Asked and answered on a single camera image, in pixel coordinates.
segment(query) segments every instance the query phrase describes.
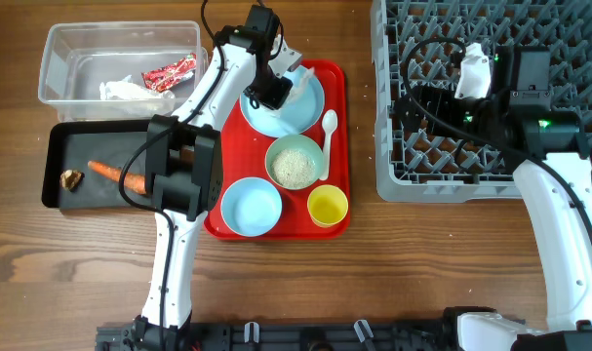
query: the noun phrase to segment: bowl of rice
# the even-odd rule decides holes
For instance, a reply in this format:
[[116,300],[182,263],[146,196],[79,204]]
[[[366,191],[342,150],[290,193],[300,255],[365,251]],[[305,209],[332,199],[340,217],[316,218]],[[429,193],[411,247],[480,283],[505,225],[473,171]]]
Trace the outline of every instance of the bowl of rice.
[[265,169],[278,186],[288,190],[304,189],[322,175],[324,154],[309,137],[283,136],[267,149]]

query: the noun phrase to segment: white tissue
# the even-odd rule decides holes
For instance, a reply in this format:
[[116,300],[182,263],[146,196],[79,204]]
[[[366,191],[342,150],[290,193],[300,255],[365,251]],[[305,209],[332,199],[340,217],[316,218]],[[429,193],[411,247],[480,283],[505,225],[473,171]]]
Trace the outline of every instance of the white tissue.
[[[306,90],[306,86],[308,85],[308,81],[313,77],[313,75],[315,75],[315,68],[306,69],[306,72],[304,72],[304,74],[302,74],[302,78],[300,78],[300,80],[297,84],[297,87],[292,87],[292,89],[289,91],[289,95],[285,99],[285,103],[283,103],[283,107],[289,103],[293,103],[293,102],[298,101],[302,97],[302,95],[304,95],[304,91]],[[259,108],[262,108],[263,112],[267,113],[267,115],[269,115],[271,117],[276,117],[276,118],[280,117],[280,113],[281,113],[281,109],[282,109],[282,107],[281,107],[277,110],[271,110],[263,105]]]
[[149,117],[154,114],[166,114],[175,108],[175,94],[171,91],[157,93],[131,82],[131,75],[121,81],[100,83],[101,100],[125,100],[129,103],[119,107],[126,113]]

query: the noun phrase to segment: clear plastic container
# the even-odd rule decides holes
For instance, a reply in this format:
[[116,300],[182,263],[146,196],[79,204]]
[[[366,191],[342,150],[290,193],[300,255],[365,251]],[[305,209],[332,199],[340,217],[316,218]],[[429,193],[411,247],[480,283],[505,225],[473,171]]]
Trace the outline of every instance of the clear plastic container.
[[62,23],[51,27],[42,56],[38,97],[59,112],[59,120],[150,118],[155,100],[100,100],[99,85],[141,73],[196,54],[194,77],[172,87],[175,108],[185,102],[202,78],[207,52],[200,28],[191,20]]

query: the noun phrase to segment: plastic spoon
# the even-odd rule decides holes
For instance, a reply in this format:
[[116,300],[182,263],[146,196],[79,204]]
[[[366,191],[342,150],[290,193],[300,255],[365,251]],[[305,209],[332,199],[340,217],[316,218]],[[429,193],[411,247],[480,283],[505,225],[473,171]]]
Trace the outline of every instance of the plastic spoon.
[[338,120],[336,118],[336,112],[334,110],[326,111],[324,118],[322,119],[322,128],[324,132],[326,132],[326,137],[324,138],[324,171],[322,175],[319,177],[320,180],[328,179],[328,173],[331,169],[331,139],[333,138],[333,133],[336,131],[336,125],[338,124]]

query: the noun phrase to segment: rice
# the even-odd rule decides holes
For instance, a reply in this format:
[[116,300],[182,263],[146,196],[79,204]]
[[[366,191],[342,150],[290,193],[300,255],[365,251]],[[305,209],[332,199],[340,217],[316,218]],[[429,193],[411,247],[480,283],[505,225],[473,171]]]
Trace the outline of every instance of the rice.
[[301,189],[313,182],[313,160],[302,151],[283,150],[272,162],[272,171],[279,184],[286,188]]

